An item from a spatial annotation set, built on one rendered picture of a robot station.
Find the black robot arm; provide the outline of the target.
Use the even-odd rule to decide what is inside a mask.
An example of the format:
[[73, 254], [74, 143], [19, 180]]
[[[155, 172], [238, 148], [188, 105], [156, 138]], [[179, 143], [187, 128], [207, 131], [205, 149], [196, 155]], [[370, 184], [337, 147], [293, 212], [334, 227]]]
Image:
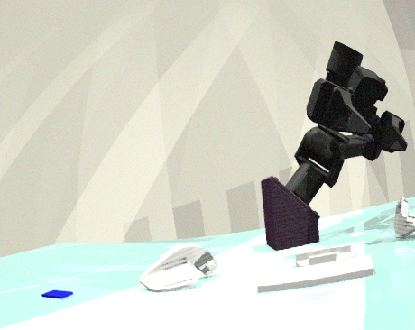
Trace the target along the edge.
[[[361, 67], [364, 55], [338, 41], [333, 46], [325, 80], [371, 104], [377, 100], [382, 102], [388, 92], [386, 82], [375, 72]], [[344, 159], [363, 156], [373, 161], [381, 151], [371, 134], [343, 135], [318, 124], [303, 136], [294, 156], [299, 167], [285, 187], [309, 206], [324, 183], [331, 188], [337, 183]]]

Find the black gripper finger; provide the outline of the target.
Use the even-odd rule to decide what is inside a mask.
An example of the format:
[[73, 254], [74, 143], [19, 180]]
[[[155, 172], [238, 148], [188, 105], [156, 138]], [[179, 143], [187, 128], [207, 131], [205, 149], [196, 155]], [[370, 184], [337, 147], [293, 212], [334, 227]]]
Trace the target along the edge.
[[390, 115], [379, 149], [383, 151], [406, 151], [407, 142], [401, 135], [401, 119]]
[[348, 133], [370, 134], [372, 127], [352, 107], [350, 94], [339, 87], [333, 88], [322, 120], [323, 126]]

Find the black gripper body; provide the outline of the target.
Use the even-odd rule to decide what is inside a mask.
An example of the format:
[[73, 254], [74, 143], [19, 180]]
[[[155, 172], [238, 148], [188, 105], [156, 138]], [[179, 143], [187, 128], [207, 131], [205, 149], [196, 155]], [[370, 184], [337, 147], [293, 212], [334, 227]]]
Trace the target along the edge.
[[[329, 98], [332, 95], [331, 93], [333, 91], [333, 88], [335, 87], [339, 87], [343, 89], [344, 91], [347, 91], [346, 88], [330, 83], [323, 78], [318, 79], [317, 82], [314, 83], [314, 86], [310, 94], [309, 102], [307, 104], [307, 116], [311, 122], [323, 126], [322, 120], [327, 110], [327, 104], [329, 102]], [[354, 107], [355, 110], [357, 110], [357, 112], [365, 119], [365, 121], [370, 124], [370, 126], [372, 127], [370, 134], [374, 136], [374, 144], [380, 147], [382, 138], [385, 133], [386, 126], [389, 122], [388, 120], [389, 120], [390, 115], [394, 115], [399, 119], [401, 118], [386, 110], [381, 115], [381, 118], [380, 118], [381, 120], [379, 121], [380, 123], [377, 123], [374, 120], [372, 120], [371, 111], [372, 111], [373, 104], [351, 93], [349, 94], [350, 94], [350, 97], [352, 97], [353, 99], [356, 99], [356, 101], [353, 100], [352, 107]], [[401, 119], [401, 128], [400, 128], [401, 133], [404, 128], [404, 125], [405, 123]]]

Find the blue flat square plate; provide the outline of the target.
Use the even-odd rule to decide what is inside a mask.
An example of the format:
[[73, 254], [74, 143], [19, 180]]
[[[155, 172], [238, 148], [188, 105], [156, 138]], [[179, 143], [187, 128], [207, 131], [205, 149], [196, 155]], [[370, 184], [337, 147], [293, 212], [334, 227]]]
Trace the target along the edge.
[[67, 296], [71, 296], [73, 295], [73, 292], [70, 291], [62, 291], [62, 290], [52, 290], [49, 291], [47, 293], [43, 293], [41, 294], [42, 297], [46, 297], [46, 298], [57, 298], [57, 299], [63, 299], [66, 298]]

